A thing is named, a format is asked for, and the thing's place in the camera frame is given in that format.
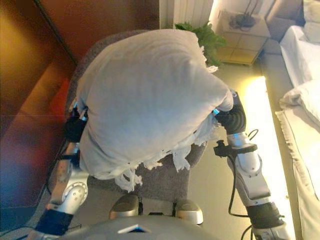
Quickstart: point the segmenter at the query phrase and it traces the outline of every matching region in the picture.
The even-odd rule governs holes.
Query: white bed sheet
[[[310,80],[320,80],[320,45],[308,42],[303,27],[291,26],[280,47],[294,87]]]
[[[276,115],[292,157],[302,236],[320,236],[320,127],[302,106],[292,106]]]

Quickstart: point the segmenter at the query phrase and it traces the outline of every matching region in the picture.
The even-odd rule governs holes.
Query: black cable
[[[28,237],[28,235],[24,235],[22,237],[17,238],[16,240],[21,240],[21,239],[25,239],[26,237]]]
[[[18,229],[24,229],[24,228],[33,229],[33,230],[34,230],[34,228],[33,228],[32,226],[19,226],[19,227],[16,227],[16,228],[14,228],[14,229],[12,229],[12,230],[9,230],[9,231],[7,231],[6,233],[0,235],[0,237],[2,238],[3,236],[5,236],[5,235],[7,235],[7,234],[9,234],[9,233],[12,233],[13,231],[16,231],[16,230],[18,230]]]
[[[249,138],[249,140],[251,141],[256,135],[257,135],[257,133],[259,132],[259,129],[253,129],[249,134],[248,134],[248,138]]]
[[[242,236],[241,236],[241,240],[244,239],[246,233],[249,231],[250,228],[252,228],[252,225],[248,226],[248,227],[243,231]]]
[[[237,170],[236,170],[236,164],[235,164],[235,159],[233,156],[228,155],[227,156],[231,163],[232,163],[232,168],[233,168],[233,187],[232,187],[232,193],[230,197],[230,202],[229,202],[229,207],[228,207],[228,213],[234,217],[239,217],[239,218],[248,218],[248,215],[241,215],[241,214],[235,214],[231,212],[232,205],[234,203],[234,198],[235,198],[235,192],[236,192],[236,184],[237,184]]]

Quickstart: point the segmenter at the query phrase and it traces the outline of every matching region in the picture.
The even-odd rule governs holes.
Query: bedside table
[[[270,33],[266,21],[258,16],[253,16],[255,25],[252,27],[231,27],[230,20],[238,14],[241,13],[219,13],[216,33],[225,37],[226,46],[217,49],[217,57],[226,63],[252,65],[270,38]]]

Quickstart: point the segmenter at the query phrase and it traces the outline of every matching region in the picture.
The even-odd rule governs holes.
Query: white pillow
[[[303,0],[303,15],[306,22],[320,23],[320,0]]]
[[[306,22],[303,31],[308,38],[308,42],[320,43],[320,22]]]
[[[177,170],[188,169],[190,145],[211,135],[211,111],[233,106],[228,86],[207,71],[196,35],[175,29],[106,47],[79,80],[76,97],[89,117],[80,167],[128,191],[141,183],[135,168],[142,162],[151,169],[173,154]]]
[[[288,91],[280,99],[280,106],[286,109],[288,105],[300,105],[306,114],[320,126],[320,80],[307,81]]]

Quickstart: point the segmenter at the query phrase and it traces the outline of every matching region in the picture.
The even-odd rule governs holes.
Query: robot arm
[[[70,118],[64,126],[67,143],[57,163],[56,183],[35,230],[28,240],[57,239],[68,230],[69,224],[88,196],[89,174],[79,167],[79,141],[88,120],[87,111],[79,116],[77,103],[72,104]]]
[[[217,156],[228,157],[233,171],[235,187],[257,240],[289,240],[286,223],[271,200],[271,193],[262,175],[262,160],[258,147],[252,144],[245,133],[246,115],[238,94],[233,93],[234,106],[229,112],[215,109],[215,118],[226,129],[228,146],[223,140],[214,148]]]

